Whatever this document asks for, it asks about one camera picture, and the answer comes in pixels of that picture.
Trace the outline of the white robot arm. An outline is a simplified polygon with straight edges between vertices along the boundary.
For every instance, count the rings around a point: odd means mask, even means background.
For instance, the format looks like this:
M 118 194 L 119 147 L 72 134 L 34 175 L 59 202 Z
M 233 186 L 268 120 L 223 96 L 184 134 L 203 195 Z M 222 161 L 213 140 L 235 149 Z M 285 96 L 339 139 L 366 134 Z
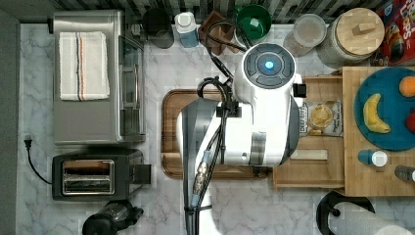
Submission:
M 219 235 L 209 191 L 216 165 L 281 165 L 300 139 L 306 86 L 288 50 L 257 44 L 227 76 L 224 82 L 218 77 L 200 82 L 198 99 L 177 119 L 187 235 Z

